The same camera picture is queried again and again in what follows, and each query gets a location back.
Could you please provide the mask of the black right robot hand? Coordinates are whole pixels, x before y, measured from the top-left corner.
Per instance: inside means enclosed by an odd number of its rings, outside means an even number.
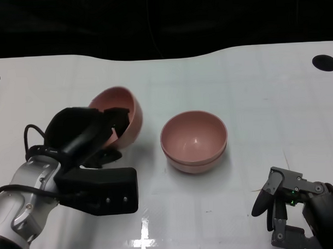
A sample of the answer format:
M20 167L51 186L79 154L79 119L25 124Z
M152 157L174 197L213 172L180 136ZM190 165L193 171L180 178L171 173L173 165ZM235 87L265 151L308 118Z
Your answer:
M309 182L301 173L272 167L251 215L267 213L272 246L282 249L333 249L333 185ZM302 215L313 236L287 224L287 205L303 204Z

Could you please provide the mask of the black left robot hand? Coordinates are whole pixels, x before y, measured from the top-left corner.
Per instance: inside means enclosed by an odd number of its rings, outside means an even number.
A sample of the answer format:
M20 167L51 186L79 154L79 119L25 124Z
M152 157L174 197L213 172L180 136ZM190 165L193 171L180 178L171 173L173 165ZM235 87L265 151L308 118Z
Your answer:
M117 148L109 148L107 141L113 134L119 138L126 132L129 112L118 107L104 111L65 108L47 126L44 143L64 153L75 167L101 168L122 157Z

